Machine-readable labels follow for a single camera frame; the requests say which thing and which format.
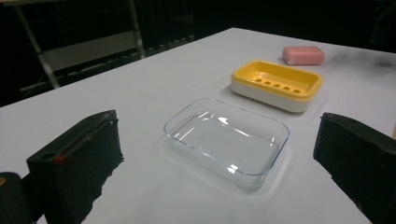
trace soap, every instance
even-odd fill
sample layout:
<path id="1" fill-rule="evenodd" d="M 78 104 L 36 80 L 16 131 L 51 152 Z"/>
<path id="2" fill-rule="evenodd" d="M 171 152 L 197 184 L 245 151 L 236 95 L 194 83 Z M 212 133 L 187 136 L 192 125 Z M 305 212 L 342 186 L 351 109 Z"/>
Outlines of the soap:
<path id="1" fill-rule="evenodd" d="M 288 65 L 320 65 L 324 61 L 324 53 L 316 46 L 285 47 L 283 60 Z"/>
<path id="2" fill-rule="evenodd" d="M 314 159 L 374 224 L 396 223 L 396 140 L 357 120 L 324 113 Z"/>

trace white table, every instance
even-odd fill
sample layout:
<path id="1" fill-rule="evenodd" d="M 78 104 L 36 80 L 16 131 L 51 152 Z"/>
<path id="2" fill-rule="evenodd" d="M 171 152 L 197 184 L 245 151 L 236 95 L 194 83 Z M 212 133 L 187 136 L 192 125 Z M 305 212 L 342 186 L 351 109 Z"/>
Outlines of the white table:
<path id="1" fill-rule="evenodd" d="M 288 113 L 230 90 L 233 70 L 254 59 L 283 63 L 282 49 L 294 45 L 317 45 L 326 53 L 323 65 L 301 67 L 324 79 L 304 113 Z M 314 144 L 323 112 L 391 135 L 395 86 L 395 54 L 230 29 L 0 108 L 0 171 L 25 176 L 25 159 L 34 152 L 81 119 L 116 109 L 125 162 L 107 180 L 84 223 L 367 224 L 313 160 Z M 165 122 L 205 97 L 288 125 L 290 139 L 270 187 L 250 194 L 228 188 L 201 177 L 167 150 Z"/>

